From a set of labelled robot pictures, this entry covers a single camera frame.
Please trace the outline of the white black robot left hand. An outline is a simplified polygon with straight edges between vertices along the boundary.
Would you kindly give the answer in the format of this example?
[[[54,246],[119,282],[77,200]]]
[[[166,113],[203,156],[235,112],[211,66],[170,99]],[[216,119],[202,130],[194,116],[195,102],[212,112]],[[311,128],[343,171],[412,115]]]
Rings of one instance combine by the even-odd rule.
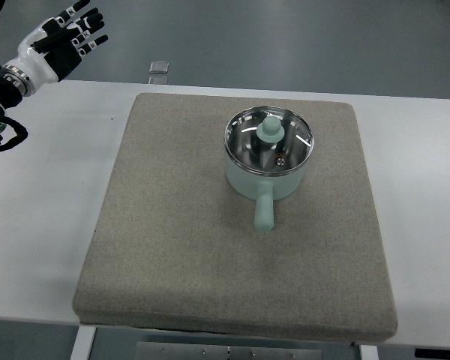
[[[19,44],[17,57],[2,66],[1,77],[28,97],[70,75],[85,56],[108,40],[105,34],[93,37],[104,27],[96,7],[78,15],[87,5],[88,1],[78,1],[42,22]]]

